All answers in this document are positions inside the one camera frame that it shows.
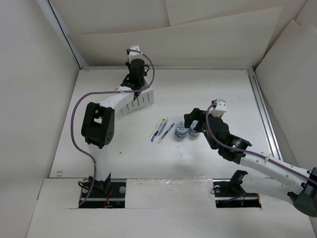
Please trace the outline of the blue-white round tin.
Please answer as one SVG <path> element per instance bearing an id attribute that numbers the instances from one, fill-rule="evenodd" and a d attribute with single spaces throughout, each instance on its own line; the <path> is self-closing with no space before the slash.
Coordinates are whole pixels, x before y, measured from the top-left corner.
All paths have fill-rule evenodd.
<path id="1" fill-rule="evenodd" d="M 185 122 L 184 121 L 179 121 L 176 123 L 175 126 L 175 136 L 177 138 L 183 139 L 187 136 L 188 129 L 185 127 Z"/>
<path id="2" fill-rule="evenodd" d="M 195 130 L 195 127 L 197 126 L 197 124 L 198 124 L 198 121 L 194 120 L 189 128 L 188 133 L 192 137 L 198 137 L 200 135 L 200 133 Z"/>

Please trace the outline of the yellow pen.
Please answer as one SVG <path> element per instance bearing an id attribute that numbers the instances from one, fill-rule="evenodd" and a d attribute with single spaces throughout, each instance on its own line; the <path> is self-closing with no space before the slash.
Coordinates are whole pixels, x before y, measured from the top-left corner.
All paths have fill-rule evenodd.
<path id="1" fill-rule="evenodd" d="M 165 115 L 163 115 L 160 120 L 158 121 L 158 123 L 156 124 L 156 126 L 154 127 L 154 129 L 152 130 L 152 132 L 150 133 L 150 137 L 156 132 L 158 126 L 161 124 L 161 122 L 163 121 L 163 119 L 165 119 Z"/>

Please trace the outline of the dark blue pen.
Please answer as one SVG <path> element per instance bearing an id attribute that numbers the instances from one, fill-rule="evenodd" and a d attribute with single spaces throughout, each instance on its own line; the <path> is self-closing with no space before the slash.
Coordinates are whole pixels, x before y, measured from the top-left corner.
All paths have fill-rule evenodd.
<path id="1" fill-rule="evenodd" d="M 153 134 L 153 136 L 152 136 L 152 138 L 151 138 L 151 142 L 153 142 L 153 141 L 155 140 L 156 136 L 158 135 L 160 129 L 163 127 L 164 123 L 165 123 L 165 119 L 162 120 L 162 122 L 161 122 L 160 125 L 158 126 L 156 132 Z"/>

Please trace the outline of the clear blue-tipped pen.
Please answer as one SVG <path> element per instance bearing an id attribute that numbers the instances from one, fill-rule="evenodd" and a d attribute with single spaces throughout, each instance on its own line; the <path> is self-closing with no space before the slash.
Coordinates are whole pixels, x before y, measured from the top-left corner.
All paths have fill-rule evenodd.
<path id="1" fill-rule="evenodd" d="M 171 126 L 165 131 L 165 133 L 159 138 L 158 143 L 161 143 L 161 141 L 166 137 L 166 135 L 171 131 L 171 129 L 174 127 L 175 123 L 172 123 Z"/>

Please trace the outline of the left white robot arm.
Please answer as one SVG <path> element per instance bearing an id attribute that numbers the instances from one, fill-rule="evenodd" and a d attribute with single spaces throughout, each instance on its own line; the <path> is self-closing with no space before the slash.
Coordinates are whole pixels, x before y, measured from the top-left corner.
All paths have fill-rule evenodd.
<path id="1" fill-rule="evenodd" d="M 89 177 L 88 188 L 98 196 L 106 196 L 110 192 L 110 171 L 104 148 L 113 139 L 115 114 L 138 99 L 146 88 L 145 77 L 149 66 L 143 59 L 132 59 L 126 63 L 129 73 L 119 88 L 99 102 L 90 102 L 86 106 L 81 128 L 81 135 L 89 146 L 87 155 L 92 159 L 94 174 Z"/>

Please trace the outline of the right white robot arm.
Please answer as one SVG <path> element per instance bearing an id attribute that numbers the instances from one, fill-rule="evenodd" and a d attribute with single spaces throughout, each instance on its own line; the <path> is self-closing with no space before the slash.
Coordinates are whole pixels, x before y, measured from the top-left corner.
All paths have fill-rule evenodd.
<path id="1" fill-rule="evenodd" d="M 220 157 L 266 176 L 254 177 L 246 171 L 237 170 L 230 179 L 230 192 L 239 196 L 262 193 L 292 204 L 307 216 L 316 217 L 317 169 L 299 168 L 271 154 L 251 149 L 249 141 L 229 132 L 228 124 L 217 113 L 219 110 L 215 104 L 205 111 L 194 108 L 184 115 L 184 126 L 190 128 L 196 120 L 195 131 L 204 134 L 210 148 L 218 151 Z"/>

